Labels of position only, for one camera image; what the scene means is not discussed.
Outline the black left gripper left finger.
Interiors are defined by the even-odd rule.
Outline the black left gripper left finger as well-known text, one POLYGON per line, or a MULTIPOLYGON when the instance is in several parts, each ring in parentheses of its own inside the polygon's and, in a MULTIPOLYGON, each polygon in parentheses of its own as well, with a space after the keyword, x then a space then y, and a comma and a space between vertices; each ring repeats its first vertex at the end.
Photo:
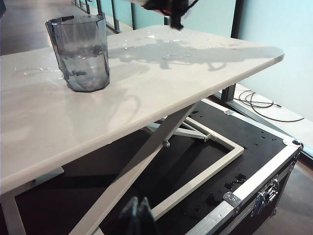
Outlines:
POLYGON ((138 198, 132 197, 123 208, 119 216, 119 234, 120 235, 136 235, 138 232, 137 218, 138 198))

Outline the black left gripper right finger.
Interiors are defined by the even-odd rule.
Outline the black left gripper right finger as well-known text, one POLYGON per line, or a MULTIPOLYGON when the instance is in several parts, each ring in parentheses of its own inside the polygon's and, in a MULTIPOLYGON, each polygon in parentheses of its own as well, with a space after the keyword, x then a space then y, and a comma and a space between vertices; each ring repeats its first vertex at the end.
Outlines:
POLYGON ((152 211, 149 205, 147 197, 144 197, 141 201, 139 208, 137 209, 137 216, 140 222, 140 234, 141 235, 156 235, 157 227, 152 215, 152 211))

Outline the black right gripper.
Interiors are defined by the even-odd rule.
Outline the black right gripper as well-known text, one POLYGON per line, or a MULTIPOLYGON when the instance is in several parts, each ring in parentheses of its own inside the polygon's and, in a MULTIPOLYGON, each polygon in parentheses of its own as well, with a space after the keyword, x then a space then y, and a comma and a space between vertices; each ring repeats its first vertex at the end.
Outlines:
POLYGON ((181 15, 191 9, 198 0, 148 0, 144 3, 147 10, 160 11, 162 14, 170 16, 170 27, 178 31, 183 29, 181 15))

